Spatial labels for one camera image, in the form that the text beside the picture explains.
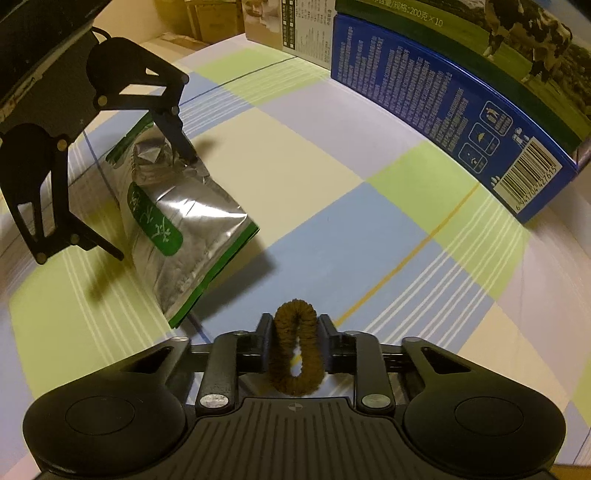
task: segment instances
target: blue box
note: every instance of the blue box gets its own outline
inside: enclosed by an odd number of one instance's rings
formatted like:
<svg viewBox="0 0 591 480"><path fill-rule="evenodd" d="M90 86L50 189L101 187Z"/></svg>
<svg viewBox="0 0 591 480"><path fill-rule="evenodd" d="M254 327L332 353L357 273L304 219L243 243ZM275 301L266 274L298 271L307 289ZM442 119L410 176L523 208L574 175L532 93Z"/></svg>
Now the blue box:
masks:
<svg viewBox="0 0 591 480"><path fill-rule="evenodd" d="M432 140L522 223L584 166L474 75L366 21L336 16L331 77Z"/></svg>

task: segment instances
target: blue square pattern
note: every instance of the blue square pattern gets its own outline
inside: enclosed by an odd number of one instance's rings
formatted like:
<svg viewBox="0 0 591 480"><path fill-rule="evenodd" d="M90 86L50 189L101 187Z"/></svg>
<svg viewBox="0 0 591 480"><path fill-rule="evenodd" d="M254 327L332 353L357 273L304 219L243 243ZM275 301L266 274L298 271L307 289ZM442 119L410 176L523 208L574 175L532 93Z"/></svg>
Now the blue square pattern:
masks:
<svg viewBox="0 0 591 480"><path fill-rule="evenodd" d="M271 245L193 309L195 341L252 330L263 312L301 298L337 320L426 236L373 187L362 184ZM457 352L493 300L434 241L339 326L381 342L421 336ZM272 394L256 383L258 394ZM351 395L348 375L327 375L315 395Z"/></svg>
<svg viewBox="0 0 591 480"><path fill-rule="evenodd" d="M564 419L566 420L566 439L556 458L556 463L573 465L579 463L578 460L582 457L583 447L591 429L572 402L566 405Z"/></svg>
<svg viewBox="0 0 591 480"><path fill-rule="evenodd" d="M294 298L337 319L425 235L372 186L361 184L207 291L192 315L209 339L253 330L262 313Z"/></svg>
<svg viewBox="0 0 591 480"><path fill-rule="evenodd" d="M12 332L10 314L0 309L0 477L4 476L27 453L22 439L22 418L33 402L31 390L21 368Z"/></svg>
<svg viewBox="0 0 591 480"><path fill-rule="evenodd" d="M192 139L250 108L246 100L216 86L185 103L180 118L185 134Z"/></svg>

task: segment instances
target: cow image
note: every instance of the cow image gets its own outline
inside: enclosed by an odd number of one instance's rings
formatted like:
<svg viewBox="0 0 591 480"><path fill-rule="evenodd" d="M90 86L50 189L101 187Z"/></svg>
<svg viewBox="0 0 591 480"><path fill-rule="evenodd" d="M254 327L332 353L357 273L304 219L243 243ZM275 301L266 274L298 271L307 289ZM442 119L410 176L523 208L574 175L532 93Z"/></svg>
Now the cow image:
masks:
<svg viewBox="0 0 591 480"><path fill-rule="evenodd" d="M483 55L489 60L494 61L509 36L533 50L534 61L523 83L539 74L546 83L573 41L570 28L532 0L486 0L485 19L491 34Z"/></svg>

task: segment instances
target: round black pad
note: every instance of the round black pad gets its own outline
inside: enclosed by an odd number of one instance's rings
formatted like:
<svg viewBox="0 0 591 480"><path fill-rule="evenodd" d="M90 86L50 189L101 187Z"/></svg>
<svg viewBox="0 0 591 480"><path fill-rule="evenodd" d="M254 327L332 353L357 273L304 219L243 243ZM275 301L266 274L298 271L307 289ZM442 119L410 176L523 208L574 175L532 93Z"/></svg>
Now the round black pad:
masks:
<svg viewBox="0 0 591 480"><path fill-rule="evenodd" d="M115 477L142 470L173 450L184 408L151 375L93 374L39 398L23 421L33 457L54 473Z"/></svg>
<svg viewBox="0 0 591 480"><path fill-rule="evenodd" d="M517 405L501 398L476 397L457 406L456 420L473 433L497 437L521 427L523 414Z"/></svg>
<svg viewBox="0 0 591 480"><path fill-rule="evenodd" d="M534 390L492 372L440 375L427 385L409 403L403 426L411 443L450 473L525 476L560 450L564 418Z"/></svg>
<svg viewBox="0 0 591 480"><path fill-rule="evenodd" d="M74 403L66 412L66 422L85 435L108 435L124 429L134 416L134 406L127 400L99 395Z"/></svg>

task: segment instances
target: icon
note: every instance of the icon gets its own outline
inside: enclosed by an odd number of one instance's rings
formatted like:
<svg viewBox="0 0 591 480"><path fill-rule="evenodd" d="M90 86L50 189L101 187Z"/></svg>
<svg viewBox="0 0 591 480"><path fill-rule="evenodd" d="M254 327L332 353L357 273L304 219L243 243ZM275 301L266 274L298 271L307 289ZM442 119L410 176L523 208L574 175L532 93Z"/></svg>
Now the icon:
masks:
<svg viewBox="0 0 591 480"><path fill-rule="evenodd" d="M486 102L480 119L503 137L513 125L513 119L492 102Z"/></svg>
<svg viewBox="0 0 591 480"><path fill-rule="evenodd" d="M513 140L523 150L525 146L530 142L530 138L527 135L521 135L522 133L523 130L521 129L521 127L516 128L515 133L513 134Z"/></svg>
<svg viewBox="0 0 591 480"><path fill-rule="evenodd" d="M486 167L487 160L475 147L465 143L458 155L474 172L480 173Z"/></svg>
<svg viewBox="0 0 591 480"><path fill-rule="evenodd" d="M488 121L494 125L496 123L496 121L499 119L499 115L500 115L499 112L497 112L496 110L493 110L490 107L485 108L485 112L486 112L486 117L488 118Z"/></svg>
<svg viewBox="0 0 591 480"><path fill-rule="evenodd" d="M480 123L474 124L468 138L487 155L492 155L501 143L495 134Z"/></svg>

